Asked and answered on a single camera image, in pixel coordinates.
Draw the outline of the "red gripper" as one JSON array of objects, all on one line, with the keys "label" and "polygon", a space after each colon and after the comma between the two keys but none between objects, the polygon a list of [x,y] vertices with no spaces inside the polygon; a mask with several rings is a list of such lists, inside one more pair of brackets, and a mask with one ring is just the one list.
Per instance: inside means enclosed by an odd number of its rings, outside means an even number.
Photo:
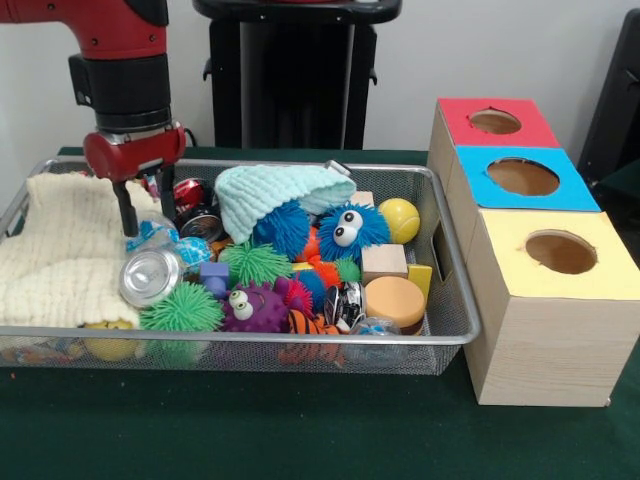
[{"label": "red gripper", "polygon": [[112,181],[118,200],[123,233],[133,238],[139,233],[136,210],[124,182],[144,172],[157,172],[163,215],[175,220],[175,167],[186,149],[186,133],[179,122],[159,129],[116,134],[96,131],[83,141],[85,158],[94,174]]}]

